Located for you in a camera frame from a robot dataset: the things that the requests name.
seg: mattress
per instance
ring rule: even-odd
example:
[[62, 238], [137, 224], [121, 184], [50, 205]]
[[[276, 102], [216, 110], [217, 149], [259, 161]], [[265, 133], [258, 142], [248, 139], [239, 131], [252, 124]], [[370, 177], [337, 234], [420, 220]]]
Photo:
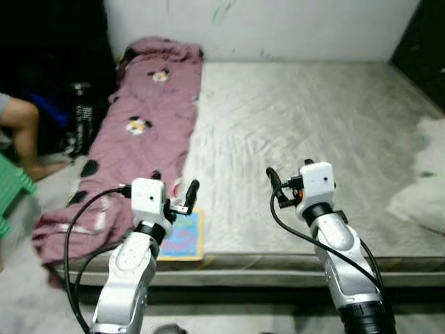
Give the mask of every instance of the mattress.
[[[205, 256], [159, 262], [154, 285], [324, 286], [313, 246], [277, 226], [268, 205], [266, 168], [284, 179], [308, 157], [334, 166], [335, 208], [371, 248], [388, 286], [445, 285], [443, 233], [387, 210], [416, 177], [412, 164], [427, 145], [419, 123], [442, 115], [389, 65], [207, 63], [198, 103], [184, 184], [201, 183]], [[294, 209], [279, 215], [309, 232]], [[107, 271], [105, 254], [82, 284], [104, 284]]]

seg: person's leg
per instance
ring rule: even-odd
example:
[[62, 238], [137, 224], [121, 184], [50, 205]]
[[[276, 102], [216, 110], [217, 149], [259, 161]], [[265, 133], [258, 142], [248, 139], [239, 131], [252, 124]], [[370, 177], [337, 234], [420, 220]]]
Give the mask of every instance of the person's leg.
[[0, 126], [13, 130], [13, 142], [17, 149], [20, 164], [33, 180], [39, 180], [62, 169], [67, 163], [42, 165], [37, 156], [37, 134], [39, 114], [37, 108], [26, 101], [9, 97]]

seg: white wall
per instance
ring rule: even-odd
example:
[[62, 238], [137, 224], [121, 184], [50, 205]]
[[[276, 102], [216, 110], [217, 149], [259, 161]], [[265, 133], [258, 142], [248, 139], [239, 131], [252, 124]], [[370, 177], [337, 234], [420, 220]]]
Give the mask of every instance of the white wall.
[[105, 0], [113, 51], [148, 35], [208, 60], [387, 61], [419, 0]]

